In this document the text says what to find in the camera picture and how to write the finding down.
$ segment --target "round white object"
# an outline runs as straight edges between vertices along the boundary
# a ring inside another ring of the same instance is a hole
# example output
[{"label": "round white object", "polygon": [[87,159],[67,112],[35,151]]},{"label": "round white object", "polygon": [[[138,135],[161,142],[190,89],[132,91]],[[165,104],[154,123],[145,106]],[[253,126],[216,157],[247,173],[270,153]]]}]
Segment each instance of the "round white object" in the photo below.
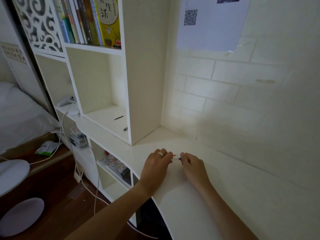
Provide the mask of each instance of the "round white object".
[{"label": "round white object", "polygon": [[13,190],[29,174],[30,164],[25,160],[9,160],[0,163],[0,197]]},{"label": "round white object", "polygon": [[0,221],[0,236],[10,237],[29,228],[41,216],[45,203],[40,198],[20,202]]}]

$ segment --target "paper poster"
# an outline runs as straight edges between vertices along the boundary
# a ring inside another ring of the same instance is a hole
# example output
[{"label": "paper poster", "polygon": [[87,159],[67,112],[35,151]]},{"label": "paper poster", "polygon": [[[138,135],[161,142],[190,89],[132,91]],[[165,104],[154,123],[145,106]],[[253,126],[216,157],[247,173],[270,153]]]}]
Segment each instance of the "paper poster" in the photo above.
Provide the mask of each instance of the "paper poster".
[{"label": "paper poster", "polygon": [[181,0],[178,49],[236,50],[250,0]]}]

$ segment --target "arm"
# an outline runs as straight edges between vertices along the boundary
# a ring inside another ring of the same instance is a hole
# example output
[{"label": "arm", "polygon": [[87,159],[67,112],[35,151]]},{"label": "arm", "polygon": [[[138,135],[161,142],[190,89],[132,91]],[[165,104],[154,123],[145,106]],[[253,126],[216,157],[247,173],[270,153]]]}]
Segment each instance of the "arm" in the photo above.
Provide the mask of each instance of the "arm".
[{"label": "arm", "polygon": [[180,156],[187,179],[199,191],[222,237],[225,240],[258,240],[214,189],[203,161],[189,153],[181,153]]},{"label": "arm", "polygon": [[102,209],[65,240],[115,239],[130,217],[163,182],[173,153],[157,149],[147,158],[139,182],[127,193]]}]

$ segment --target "qr code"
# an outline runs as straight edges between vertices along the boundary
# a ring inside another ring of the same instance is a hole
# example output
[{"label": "qr code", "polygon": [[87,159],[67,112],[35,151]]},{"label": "qr code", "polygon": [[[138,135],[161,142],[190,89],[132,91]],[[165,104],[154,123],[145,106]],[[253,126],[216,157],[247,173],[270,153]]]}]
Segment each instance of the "qr code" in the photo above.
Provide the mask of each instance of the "qr code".
[{"label": "qr code", "polygon": [[184,16],[184,26],[193,26],[196,24],[198,9],[186,10]]}]

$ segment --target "yellow book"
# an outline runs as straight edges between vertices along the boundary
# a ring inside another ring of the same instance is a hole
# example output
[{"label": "yellow book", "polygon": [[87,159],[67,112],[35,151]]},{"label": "yellow book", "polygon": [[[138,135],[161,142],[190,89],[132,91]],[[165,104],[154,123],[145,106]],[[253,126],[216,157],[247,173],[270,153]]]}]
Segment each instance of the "yellow book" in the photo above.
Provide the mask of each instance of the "yellow book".
[{"label": "yellow book", "polygon": [[118,0],[94,0],[104,46],[121,46]]}]

